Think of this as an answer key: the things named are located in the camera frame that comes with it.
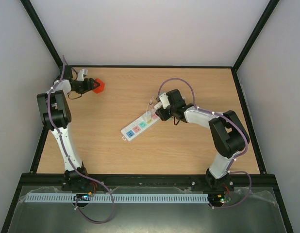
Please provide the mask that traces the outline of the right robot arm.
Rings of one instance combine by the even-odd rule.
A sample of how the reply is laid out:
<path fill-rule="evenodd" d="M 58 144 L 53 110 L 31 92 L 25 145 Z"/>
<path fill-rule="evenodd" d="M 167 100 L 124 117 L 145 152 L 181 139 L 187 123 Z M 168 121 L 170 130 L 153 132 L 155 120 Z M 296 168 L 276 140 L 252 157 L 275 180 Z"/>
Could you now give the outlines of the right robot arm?
<path fill-rule="evenodd" d="M 206 170 L 206 184 L 212 190 L 219 189 L 227 179 L 233 161 L 247 152 L 250 137 L 236 112 L 224 113 L 201 109 L 194 104 L 186 104 L 178 89 L 162 93 L 157 97 L 161 104 L 156 110 L 162 121 L 174 119 L 197 124 L 210 130 L 214 146 L 217 150 L 215 159 Z"/>

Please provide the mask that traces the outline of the red cube socket adapter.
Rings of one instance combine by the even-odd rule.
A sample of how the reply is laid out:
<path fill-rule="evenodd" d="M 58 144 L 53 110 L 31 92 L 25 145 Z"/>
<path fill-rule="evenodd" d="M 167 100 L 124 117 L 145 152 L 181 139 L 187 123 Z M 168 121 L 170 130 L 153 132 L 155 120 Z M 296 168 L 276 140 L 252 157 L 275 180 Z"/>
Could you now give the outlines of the red cube socket adapter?
<path fill-rule="evenodd" d="M 98 86 L 98 87 L 99 87 L 99 93 L 101 93 L 101 92 L 104 91 L 105 83 L 104 83 L 102 80 L 100 80 L 99 78 L 96 78 L 96 79 L 97 79 L 97 81 L 100 83 L 100 85 L 93 85 L 93 87 L 94 87 L 94 86 Z"/>

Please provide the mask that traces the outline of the white multicolour power strip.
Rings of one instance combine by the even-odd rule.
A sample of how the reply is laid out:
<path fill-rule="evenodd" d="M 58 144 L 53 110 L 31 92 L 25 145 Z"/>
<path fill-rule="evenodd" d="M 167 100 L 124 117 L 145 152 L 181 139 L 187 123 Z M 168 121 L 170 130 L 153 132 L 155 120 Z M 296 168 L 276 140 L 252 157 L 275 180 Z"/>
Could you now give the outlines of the white multicolour power strip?
<path fill-rule="evenodd" d="M 156 115 L 155 111 L 162 107 L 161 102 L 158 102 L 155 106 L 153 106 L 150 110 L 152 115 L 152 120 L 145 122 L 143 119 L 143 115 L 134 120 L 132 123 L 130 123 L 128 126 L 124 127 L 120 132 L 122 134 L 122 139 L 124 141 L 131 142 L 135 138 L 137 138 L 141 133 L 148 130 L 151 126 L 153 126 L 155 123 L 157 123 L 160 118 Z"/>

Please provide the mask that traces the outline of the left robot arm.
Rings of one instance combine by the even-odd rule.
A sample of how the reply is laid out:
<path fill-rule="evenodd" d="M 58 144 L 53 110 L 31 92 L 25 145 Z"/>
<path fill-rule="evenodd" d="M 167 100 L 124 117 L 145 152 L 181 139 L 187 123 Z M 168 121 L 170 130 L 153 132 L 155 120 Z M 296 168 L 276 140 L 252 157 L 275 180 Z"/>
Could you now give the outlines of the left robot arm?
<path fill-rule="evenodd" d="M 64 161 L 62 189 L 93 193 L 98 184 L 87 178 L 88 172 L 77 153 L 70 133 L 72 116 L 67 102 L 71 92 L 82 96 L 102 87 L 99 81 L 88 78 L 87 74 L 88 70 L 85 68 L 76 71 L 69 65 L 62 66 L 50 89 L 37 95 L 37 103 L 41 121 L 56 139 Z"/>

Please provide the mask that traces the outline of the white usb charger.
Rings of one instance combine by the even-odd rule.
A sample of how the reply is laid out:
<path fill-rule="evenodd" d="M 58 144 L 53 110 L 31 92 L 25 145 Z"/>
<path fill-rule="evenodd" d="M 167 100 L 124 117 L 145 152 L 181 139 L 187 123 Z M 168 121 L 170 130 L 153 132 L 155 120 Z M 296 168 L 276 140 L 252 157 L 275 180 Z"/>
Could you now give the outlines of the white usb charger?
<path fill-rule="evenodd" d="M 143 114 L 143 119 L 145 122 L 152 120 L 152 115 L 150 111 L 147 111 Z"/>

